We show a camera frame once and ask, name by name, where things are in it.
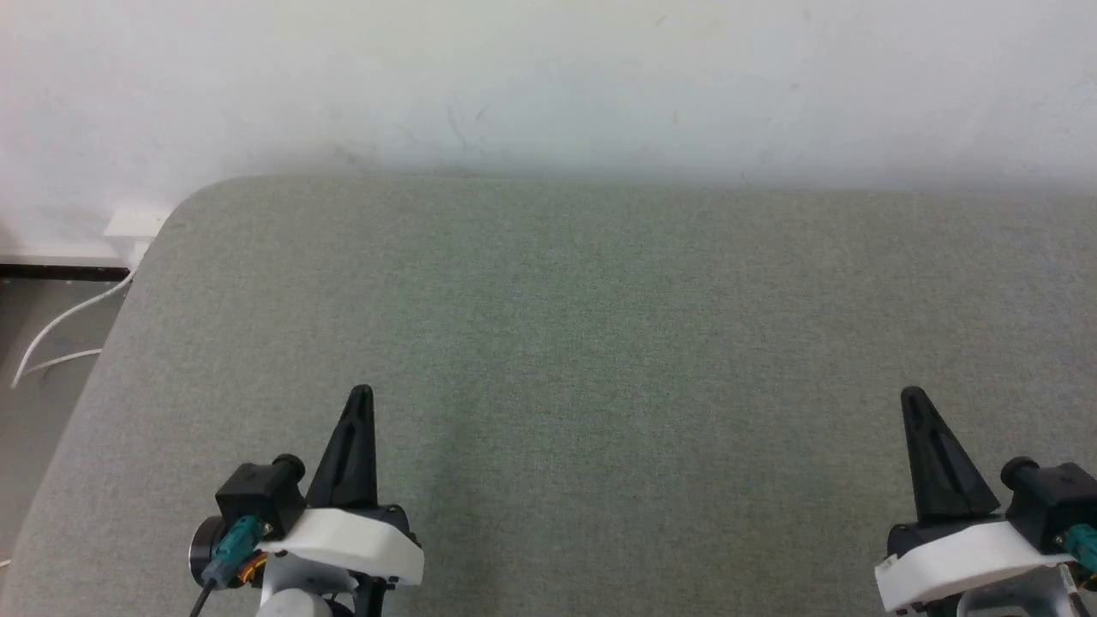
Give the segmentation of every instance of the black baseboard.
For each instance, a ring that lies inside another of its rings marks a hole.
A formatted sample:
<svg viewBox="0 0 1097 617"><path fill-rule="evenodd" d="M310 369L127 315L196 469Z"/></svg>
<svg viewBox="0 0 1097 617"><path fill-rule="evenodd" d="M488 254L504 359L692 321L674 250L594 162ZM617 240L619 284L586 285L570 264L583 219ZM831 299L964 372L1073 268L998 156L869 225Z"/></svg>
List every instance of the black baseboard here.
<svg viewBox="0 0 1097 617"><path fill-rule="evenodd" d="M121 281L129 270L125 268L94 268L88 266L26 266L0 263L0 279L39 279L48 281Z"/></svg>

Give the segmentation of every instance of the teal cable connector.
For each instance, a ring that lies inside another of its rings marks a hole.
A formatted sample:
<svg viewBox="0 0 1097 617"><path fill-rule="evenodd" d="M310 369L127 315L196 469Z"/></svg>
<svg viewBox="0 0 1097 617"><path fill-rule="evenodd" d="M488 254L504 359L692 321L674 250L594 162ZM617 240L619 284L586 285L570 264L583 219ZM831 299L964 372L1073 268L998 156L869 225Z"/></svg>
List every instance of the teal cable connector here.
<svg viewBox="0 0 1097 617"><path fill-rule="evenodd" d="M1063 548L1083 568L1097 573L1097 529L1085 524L1071 527L1066 531Z"/></svg>
<svg viewBox="0 0 1097 617"><path fill-rule="evenodd" d="M251 557L263 539L262 524L255 516L237 519L213 550L213 560L202 571L202 582L215 581L218 590L228 587L240 565Z"/></svg>

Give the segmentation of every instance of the gray floor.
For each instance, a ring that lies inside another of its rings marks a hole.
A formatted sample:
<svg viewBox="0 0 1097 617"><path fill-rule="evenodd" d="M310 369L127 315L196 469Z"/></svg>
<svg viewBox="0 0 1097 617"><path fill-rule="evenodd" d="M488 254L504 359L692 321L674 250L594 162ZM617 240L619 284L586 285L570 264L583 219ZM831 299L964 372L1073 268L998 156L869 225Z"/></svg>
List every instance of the gray floor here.
<svg viewBox="0 0 1097 617"><path fill-rule="evenodd" d="M23 517L42 482L95 358L78 358L27 377L11 390L31 339L58 314L115 283L0 282L0 561L11 557ZM125 292L61 322L38 346L31 366L102 347ZM0 569L0 593L4 572Z"/></svg>

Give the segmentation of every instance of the orange wire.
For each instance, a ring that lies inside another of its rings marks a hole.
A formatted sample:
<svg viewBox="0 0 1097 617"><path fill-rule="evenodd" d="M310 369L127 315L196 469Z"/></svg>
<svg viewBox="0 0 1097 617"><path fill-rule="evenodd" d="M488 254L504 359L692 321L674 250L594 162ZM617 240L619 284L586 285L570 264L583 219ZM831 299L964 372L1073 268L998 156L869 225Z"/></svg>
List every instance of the orange wire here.
<svg viewBox="0 0 1097 617"><path fill-rule="evenodd" d="M247 583L256 577L256 573L259 572L259 568L267 564L267 553L260 553L259 557L251 560L244 570L240 571L240 582Z"/></svg>

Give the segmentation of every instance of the white cable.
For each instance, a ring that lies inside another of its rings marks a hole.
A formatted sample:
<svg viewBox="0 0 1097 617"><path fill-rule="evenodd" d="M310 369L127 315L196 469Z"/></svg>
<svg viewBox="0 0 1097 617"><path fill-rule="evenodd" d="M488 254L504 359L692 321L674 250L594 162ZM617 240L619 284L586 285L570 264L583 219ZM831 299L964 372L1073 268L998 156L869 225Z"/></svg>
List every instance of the white cable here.
<svg viewBox="0 0 1097 617"><path fill-rule="evenodd" d="M31 370L23 372L23 370L26 368L26 362L30 361L31 359L31 354L34 354L34 348L37 347L39 343L42 343L42 339L45 338L47 334L49 334L49 330L54 329L57 326L57 324L61 323L63 321L65 321L66 317L72 315L77 311L87 308L88 306L91 306L92 304L100 302L102 300L106 300L108 298L122 291L127 284L129 284L129 281L134 280L134 274L136 273L137 273L137 268L129 270L129 273L126 274L126 278L122 279L122 282L120 282L118 284L112 287L111 289L104 291L103 293L97 295L95 298L92 298L90 300L84 300L80 304L77 304L76 306L69 308L68 311L61 313L60 315L57 315L56 317L54 317L54 321L46 324L46 327L42 328L42 332L38 333L38 336L35 336L34 340L31 341L31 345L26 348L26 354L23 354L23 359L19 362L19 369L15 370L15 379L12 380L11 386L15 388L16 385L19 385L19 380L23 379L23 375L27 373L46 369L54 364L71 360L73 358L92 356L94 354L99 354L100 351L102 351L102 349L92 349L89 351L81 351L79 354L69 354L68 356L57 358L56 360L49 360L48 362L43 362L41 364L37 364Z"/></svg>
<svg viewBox="0 0 1097 617"><path fill-rule="evenodd" d="M48 362L42 362L41 364L35 364L35 366L26 369L25 371L23 371L23 377L26 377L26 375L29 375L29 374L31 374L33 372L41 371L43 369L48 369L49 367L53 367L55 364L59 364L61 362L68 362L69 360L76 360L77 358L83 358L84 356L98 356L98 355L100 355L102 352L103 352L102 349L89 349L87 351L77 351L76 354L69 354L68 356L61 356L60 358L54 358L53 360L49 360Z"/></svg>

